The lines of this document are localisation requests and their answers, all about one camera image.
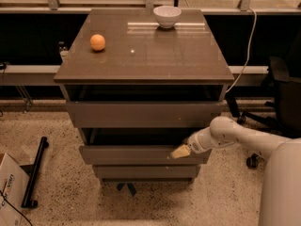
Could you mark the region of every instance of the chair wheel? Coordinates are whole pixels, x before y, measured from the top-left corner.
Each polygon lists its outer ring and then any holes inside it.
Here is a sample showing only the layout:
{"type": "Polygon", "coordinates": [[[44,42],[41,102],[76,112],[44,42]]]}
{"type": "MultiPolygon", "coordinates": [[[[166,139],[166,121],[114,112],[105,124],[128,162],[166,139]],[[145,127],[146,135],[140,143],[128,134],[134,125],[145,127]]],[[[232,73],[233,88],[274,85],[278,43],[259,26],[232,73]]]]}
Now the chair wheel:
{"type": "Polygon", "coordinates": [[[258,159],[256,157],[254,157],[254,156],[250,156],[246,160],[246,165],[250,169],[256,169],[257,166],[258,166],[258,159]]]}
{"type": "Polygon", "coordinates": [[[244,124],[245,122],[246,122],[246,117],[245,116],[240,116],[237,119],[237,123],[239,123],[239,124],[244,124]]]}

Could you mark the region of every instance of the metal stand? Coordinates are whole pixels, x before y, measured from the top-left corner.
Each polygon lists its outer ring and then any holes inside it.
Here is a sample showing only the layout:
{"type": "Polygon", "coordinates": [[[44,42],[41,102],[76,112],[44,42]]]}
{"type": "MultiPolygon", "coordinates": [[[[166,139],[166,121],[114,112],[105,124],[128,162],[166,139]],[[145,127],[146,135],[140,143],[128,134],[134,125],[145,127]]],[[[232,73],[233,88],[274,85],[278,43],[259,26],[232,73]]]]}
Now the metal stand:
{"type": "Polygon", "coordinates": [[[40,139],[40,145],[36,155],[36,159],[33,165],[21,166],[21,168],[30,176],[27,188],[24,194],[24,199],[22,202],[22,208],[36,208],[38,206],[38,201],[31,200],[32,192],[36,183],[37,175],[40,168],[41,158],[43,156],[44,149],[49,146],[47,142],[47,137],[42,137],[40,139]]]}
{"type": "MultiPolygon", "coordinates": [[[[132,183],[127,183],[126,184],[129,188],[129,191],[131,193],[132,196],[134,196],[136,194],[136,190],[135,190],[135,186],[132,183]]],[[[117,185],[117,190],[121,191],[123,189],[123,187],[125,186],[125,183],[120,183],[117,185]]]]}
{"type": "Polygon", "coordinates": [[[16,89],[19,91],[25,102],[24,113],[27,113],[27,111],[29,111],[31,105],[33,104],[32,99],[24,86],[16,86],[16,89]]]}

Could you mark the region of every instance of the speckled floor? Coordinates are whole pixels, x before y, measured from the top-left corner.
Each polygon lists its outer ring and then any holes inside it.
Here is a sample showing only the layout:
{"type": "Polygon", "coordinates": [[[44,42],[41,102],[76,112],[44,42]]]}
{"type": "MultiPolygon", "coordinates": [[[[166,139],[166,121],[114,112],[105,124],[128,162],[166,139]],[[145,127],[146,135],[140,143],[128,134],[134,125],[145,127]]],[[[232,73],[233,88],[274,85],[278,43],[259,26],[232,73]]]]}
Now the speckled floor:
{"type": "MultiPolygon", "coordinates": [[[[33,225],[257,225],[265,162],[248,169],[249,152],[241,146],[213,150],[193,184],[136,183],[132,197],[126,187],[101,184],[84,164],[82,141],[67,112],[35,106],[25,114],[2,107],[0,118],[0,152],[21,165],[33,163],[40,138],[48,137],[33,195],[39,206],[24,209],[33,225]]],[[[22,219],[21,225],[29,224],[22,219]]]]}

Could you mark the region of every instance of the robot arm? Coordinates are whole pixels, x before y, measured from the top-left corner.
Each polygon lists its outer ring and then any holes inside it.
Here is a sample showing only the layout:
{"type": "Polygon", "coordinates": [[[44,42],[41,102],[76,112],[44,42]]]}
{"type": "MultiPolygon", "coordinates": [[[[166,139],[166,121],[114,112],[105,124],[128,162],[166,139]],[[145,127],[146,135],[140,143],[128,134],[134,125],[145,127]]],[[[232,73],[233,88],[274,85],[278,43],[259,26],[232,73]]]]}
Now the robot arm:
{"type": "Polygon", "coordinates": [[[211,121],[209,127],[191,135],[171,156],[178,158],[187,156],[191,152],[204,153],[212,148],[222,148],[239,143],[268,160],[279,145],[289,140],[291,139],[244,128],[227,117],[216,117],[211,121]]]}
{"type": "Polygon", "coordinates": [[[227,117],[191,135],[173,158],[240,143],[268,162],[261,192],[259,226],[301,225],[301,138],[290,139],[244,128],[227,117]]]}

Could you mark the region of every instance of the table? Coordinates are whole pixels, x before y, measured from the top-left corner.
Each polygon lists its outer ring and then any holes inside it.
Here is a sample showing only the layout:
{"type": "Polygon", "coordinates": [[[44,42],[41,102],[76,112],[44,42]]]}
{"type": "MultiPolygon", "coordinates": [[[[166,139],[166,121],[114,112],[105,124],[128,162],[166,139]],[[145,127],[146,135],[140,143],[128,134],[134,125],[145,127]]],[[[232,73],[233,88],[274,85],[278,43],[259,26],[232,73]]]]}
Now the table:
{"type": "Polygon", "coordinates": [[[233,76],[200,10],[163,29],[144,9],[111,8],[90,12],[55,81],[101,181],[193,182],[210,152],[169,155],[220,115],[233,76]]]}

